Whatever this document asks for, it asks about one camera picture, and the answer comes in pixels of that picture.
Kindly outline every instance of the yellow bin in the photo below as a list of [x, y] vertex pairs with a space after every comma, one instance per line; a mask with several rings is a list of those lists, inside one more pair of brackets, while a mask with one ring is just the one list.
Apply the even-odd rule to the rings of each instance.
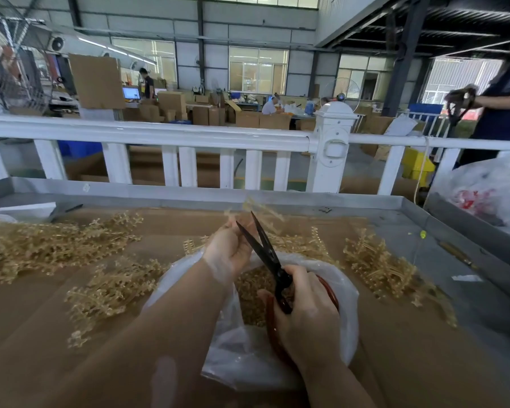
[[428, 173], [435, 171], [435, 165], [430, 159], [427, 157], [425, 160], [425, 164], [423, 166], [423, 153], [419, 152], [411, 147], [407, 147], [404, 150], [404, 156], [402, 156], [402, 177], [406, 179], [414, 179], [418, 180], [419, 175], [421, 175], [422, 179], [419, 182], [419, 186], [428, 186], [427, 183], [427, 175]]

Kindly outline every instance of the person's left hand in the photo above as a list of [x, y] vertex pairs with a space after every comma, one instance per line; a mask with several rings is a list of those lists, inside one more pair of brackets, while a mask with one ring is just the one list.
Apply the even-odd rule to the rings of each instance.
[[[210, 266], [214, 277], [221, 283], [234, 281], [251, 257], [251, 246], [236, 224], [236, 218], [229, 218], [226, 224], [215, 232], [208, 242], [202, 258]], [[255, 234], [255, 224], [238, 219], [251, 234]]]

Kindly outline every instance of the person's right hand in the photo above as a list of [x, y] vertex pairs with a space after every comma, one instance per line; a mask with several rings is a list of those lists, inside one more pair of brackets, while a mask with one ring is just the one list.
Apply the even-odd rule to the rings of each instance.
[[291, 315], [285, 315], [267, 290], [257, 292], [265, 306], [273, 306], [279, 340], [304, 374], [340, 363], [340, 316], [316, 274], [286, 265], [295, 286]]

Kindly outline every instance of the hand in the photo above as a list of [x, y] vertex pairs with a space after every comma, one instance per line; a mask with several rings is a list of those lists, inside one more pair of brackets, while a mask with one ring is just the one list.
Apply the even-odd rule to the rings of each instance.
[[304, 377], [310, 370], [341, 363], [340, 316], [327, 291], [313, 272], [286, 265], [295, 286], [291, 315], [285, 315], [267, 290], [257, 292], [266, 306], [274, 307], [279, 340]]
[[[251, 234], [255, 234], [253, 221], [238, 222]], [[250, 261], [251, 251], [251, 246], [236, 224], [236, 218], [232, 217], [210, 237], [202, 259], [210, 266], [218, 281], [229, 284], [240, 276]]]

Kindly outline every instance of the computer monitor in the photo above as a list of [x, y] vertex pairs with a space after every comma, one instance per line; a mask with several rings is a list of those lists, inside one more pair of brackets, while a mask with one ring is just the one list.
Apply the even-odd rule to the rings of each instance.
[[123, 96], [129, 100], [140, 100], [140, 91], [137, 87], [123, 87]]

